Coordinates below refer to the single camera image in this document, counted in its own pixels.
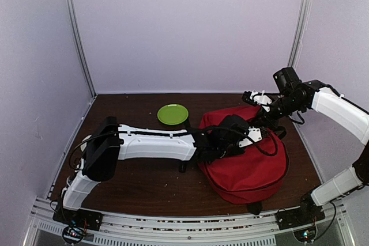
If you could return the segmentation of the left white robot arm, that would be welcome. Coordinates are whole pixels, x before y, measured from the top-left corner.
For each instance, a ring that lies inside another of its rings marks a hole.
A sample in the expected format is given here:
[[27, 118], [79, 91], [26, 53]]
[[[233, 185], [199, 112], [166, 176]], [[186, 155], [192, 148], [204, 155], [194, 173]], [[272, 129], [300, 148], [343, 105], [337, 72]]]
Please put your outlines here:
[[218, 125], [177, 131], [135, 128], [107, 117], [75, 147], [82, 156], [70, 164], [74, 173], [61, 191], [58, 211], [70, 225], [78, 225], [83, 219], [83, 201], [99, 183], [112, 179], [119, 160], [169, 158], [210, 163], [240, 155], [249, 146], [269, 157], [278, 152], [278, 143], [267, 128], [251, 126], [236, 115], [226, 116]]

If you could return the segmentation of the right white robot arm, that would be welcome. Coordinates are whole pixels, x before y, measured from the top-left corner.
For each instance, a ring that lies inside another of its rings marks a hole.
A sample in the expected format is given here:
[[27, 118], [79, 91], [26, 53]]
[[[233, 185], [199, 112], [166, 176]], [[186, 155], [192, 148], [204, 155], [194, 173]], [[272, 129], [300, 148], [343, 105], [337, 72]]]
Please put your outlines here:
[[368, 110], [329, 84], [302, 81], [292, 67], [274, 73], [273, 80], [276, 93], [250, 96], [261, 106], [255, 122], [274, 129], [282, 119], [294, 120], [321, 180], [300, 198], [295, 213], [299, 223], [307, 224], [325, 204], [368, 191]]

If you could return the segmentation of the red backpack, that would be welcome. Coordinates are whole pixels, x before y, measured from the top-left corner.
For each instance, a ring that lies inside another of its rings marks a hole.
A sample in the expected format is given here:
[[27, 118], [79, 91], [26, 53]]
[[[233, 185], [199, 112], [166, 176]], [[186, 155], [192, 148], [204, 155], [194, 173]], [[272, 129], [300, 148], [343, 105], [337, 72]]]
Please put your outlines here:
[[264, 128], [267, 137], [244, 147], [244, 154], [199, 161], [198, 166], [212, 188], [226, 201], [246, 205], [259, 215], [262, 201], [274, 195], [288, 172], [289, 157], [281, 137]]

